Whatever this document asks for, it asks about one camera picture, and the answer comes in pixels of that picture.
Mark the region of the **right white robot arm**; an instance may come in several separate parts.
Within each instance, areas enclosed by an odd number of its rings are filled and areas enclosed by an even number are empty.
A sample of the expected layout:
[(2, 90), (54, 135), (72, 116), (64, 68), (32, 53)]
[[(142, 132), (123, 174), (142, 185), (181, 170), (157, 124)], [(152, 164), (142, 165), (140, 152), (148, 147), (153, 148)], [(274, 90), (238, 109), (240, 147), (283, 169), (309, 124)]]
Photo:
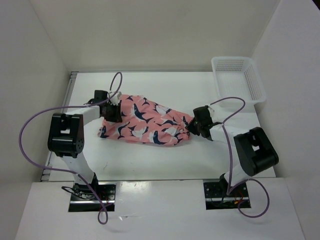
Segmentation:
[(232, 196), (239, 185), (279, 163), (279, 156), (261, 127), (226, 127), (224, 121), (215, 119), (217, 115), (208, 105), (195, 108), (193, 114), (186, 127), (189, 132), (228, 147), (229, 171), (219, 178), (223, 196)]

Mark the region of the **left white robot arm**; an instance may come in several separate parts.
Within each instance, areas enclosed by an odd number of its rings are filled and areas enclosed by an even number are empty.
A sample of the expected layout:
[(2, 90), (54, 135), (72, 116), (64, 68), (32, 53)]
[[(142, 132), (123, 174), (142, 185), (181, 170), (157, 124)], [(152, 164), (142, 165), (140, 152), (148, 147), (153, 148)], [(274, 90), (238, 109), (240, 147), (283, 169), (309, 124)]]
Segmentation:
[(55, 113), (51, 118), (48, 149), (61, 158), (74, 175), (74, 192), (82, 192), (89, 200), (99, 196), (100, 187), (97, 175), (83, 153), (84, 126), (101, 117), (112, 123), (122, 122), (121, 95), (120, 91), (95, 90), (94, 98), (87, 105), (66, 113)]

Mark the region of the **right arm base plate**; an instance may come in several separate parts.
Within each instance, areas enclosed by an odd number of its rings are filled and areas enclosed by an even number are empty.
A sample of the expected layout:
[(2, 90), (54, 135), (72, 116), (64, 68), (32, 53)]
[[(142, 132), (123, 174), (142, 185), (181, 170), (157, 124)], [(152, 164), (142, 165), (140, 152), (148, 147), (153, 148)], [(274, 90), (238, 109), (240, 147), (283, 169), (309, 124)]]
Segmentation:
[(229, 210), (251, 208), (249, 192), (245, 183), (238, 186), (230, 195), (217, 179), (203, 181), (206, 210)]

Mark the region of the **pink shark print shorts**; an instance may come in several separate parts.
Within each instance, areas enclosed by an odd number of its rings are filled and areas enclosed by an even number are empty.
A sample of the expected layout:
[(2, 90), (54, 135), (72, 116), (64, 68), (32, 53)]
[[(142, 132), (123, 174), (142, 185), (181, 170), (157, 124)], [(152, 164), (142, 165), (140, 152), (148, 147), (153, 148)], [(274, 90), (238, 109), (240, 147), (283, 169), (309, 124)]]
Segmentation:
[(170, 147), (190, 138), (187, 125), (192, 121), (192, 116), (142, 95), (121, 95), (120, 116), (122, 122), (117, 123), (104, 119), (98, 136), (127, 143)]

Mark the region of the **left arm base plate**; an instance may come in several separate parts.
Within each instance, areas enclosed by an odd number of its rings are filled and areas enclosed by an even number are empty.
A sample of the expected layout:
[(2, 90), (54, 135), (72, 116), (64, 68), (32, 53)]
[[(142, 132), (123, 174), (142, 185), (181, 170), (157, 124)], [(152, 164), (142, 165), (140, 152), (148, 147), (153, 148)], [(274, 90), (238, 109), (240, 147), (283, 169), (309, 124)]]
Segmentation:
[[(77, 184), (73, 187), (62, 186), (61, 189), (70, 194), (69, 212), (99, 212), (102, 209), (100, 202), (86, 185), (82, 188)], [(116, 202), (116, 184), (108, 183), (96, 185), (95, 192), (102, 200), (107, 211), (114, 212)]]

